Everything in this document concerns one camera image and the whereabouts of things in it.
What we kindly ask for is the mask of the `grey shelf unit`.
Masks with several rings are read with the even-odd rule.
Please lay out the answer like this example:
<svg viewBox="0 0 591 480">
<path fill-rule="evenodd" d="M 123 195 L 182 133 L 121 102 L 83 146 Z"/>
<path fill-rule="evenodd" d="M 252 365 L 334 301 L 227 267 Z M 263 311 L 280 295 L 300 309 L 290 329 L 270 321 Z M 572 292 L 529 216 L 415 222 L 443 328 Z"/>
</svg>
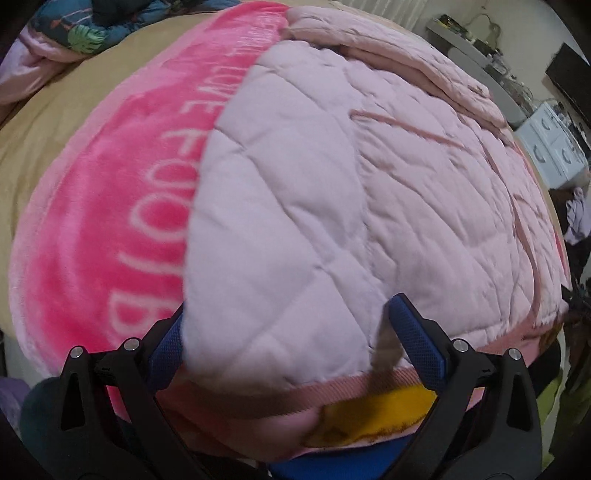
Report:
<svg viewBox="0 0 591 480">
<path fill-rule="evenodd" d="M 485 85 L 509 125 L 517 129 L 528 118 L 508 90 L 508 67 L 503 55 L 447 14 L 426 24 L 427 40 L 466 73 Z"/>
</svg>

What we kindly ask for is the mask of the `tan bed sheet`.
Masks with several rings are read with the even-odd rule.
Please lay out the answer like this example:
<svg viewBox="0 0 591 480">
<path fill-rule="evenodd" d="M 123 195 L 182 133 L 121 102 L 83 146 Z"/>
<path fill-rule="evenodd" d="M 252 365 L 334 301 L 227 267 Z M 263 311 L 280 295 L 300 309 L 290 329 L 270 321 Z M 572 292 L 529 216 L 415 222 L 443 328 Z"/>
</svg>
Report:
<svg viewBox="0 0 591 480">
<path fill-rule="evenodd" d="M 117 46 L 75 64 L 31 97 L 1 126 L 1 331 L 15 336 L 8 268 L 19 217 L 39 179 L 90 112 L 206 14 L 178 16 L 145 27 Z"/>
</svg>

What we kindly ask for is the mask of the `black wall television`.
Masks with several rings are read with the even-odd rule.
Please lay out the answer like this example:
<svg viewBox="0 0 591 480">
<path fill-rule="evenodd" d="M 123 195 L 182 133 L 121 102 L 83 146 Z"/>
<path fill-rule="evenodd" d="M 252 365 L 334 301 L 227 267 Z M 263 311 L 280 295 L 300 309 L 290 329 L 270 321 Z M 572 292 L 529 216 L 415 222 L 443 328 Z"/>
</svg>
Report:
<svg viewBox="0 0 591 480">
<path fill-rule="evenodd" d="M 584 121 L 590 124 L 590 65 L 563 43 L 545 73 Z"/>
</svg>

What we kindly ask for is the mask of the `pink quilted jacket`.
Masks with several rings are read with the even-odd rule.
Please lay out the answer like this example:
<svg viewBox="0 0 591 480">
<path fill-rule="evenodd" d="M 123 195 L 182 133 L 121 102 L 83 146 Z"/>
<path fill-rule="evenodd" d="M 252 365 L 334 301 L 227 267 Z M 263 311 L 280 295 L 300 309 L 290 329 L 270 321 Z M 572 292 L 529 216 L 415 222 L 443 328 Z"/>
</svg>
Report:
<svg viewBox="0 0 591 480">
<path fill-rule="evenodd" d="M 158 397 L 190 449 L 259 461 L 415 432 L 435 396 L 387 320 L 393 296 L 532 363 L 568 281 L 552 208 L 483 85 L 367 17 L 286 18 L 207 139 L 183 362 Z"/>
</svg>

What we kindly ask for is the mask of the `white drawer dresser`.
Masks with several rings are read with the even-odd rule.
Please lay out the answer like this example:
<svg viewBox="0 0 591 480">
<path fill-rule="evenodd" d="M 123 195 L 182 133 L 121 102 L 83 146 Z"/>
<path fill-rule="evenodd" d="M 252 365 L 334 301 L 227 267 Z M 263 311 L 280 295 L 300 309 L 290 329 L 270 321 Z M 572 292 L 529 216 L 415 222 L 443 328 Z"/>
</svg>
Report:
<svg viewBox="0 0 591 480">
<path fill-rule="evenodd" d="M 583 188 L 589 168 L 583 150 L 548 102 L 515 131 L 548 189 Z"/>
</svg>

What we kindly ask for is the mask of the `blue floral quilted jacket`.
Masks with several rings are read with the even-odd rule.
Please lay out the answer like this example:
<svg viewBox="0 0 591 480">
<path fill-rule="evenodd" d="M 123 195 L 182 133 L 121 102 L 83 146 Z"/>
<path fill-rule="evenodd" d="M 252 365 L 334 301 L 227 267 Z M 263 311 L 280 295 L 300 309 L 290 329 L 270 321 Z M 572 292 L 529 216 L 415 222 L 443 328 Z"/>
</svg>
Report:
<svg viewBox="0 0 591 480">
<path fill-rule="evenodd" d="M 95 55 L 167 18 L 238 6 L 235 0 L 55 0 L 30 20 L 32 29 L 79 54 Z"/>
</svg>

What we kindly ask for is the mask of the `pink football fleece blanket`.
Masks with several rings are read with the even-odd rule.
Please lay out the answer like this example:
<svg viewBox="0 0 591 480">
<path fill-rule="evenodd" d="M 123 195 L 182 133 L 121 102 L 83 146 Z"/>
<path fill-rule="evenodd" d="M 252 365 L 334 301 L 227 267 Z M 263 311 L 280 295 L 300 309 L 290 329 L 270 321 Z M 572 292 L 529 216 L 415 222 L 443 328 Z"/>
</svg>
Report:
<svg viewBox="0 0 591 480">
<path fill-rule="evenodd" d="M 214 15 L 127 78 L 51 162 L 20 217 L 10 312 L 45 374 L 67 351 L 140 336 L 184 309 L 192 201 L 214 124 L 260 56 L 280 42 L 285 5 Z"/>
</svg>

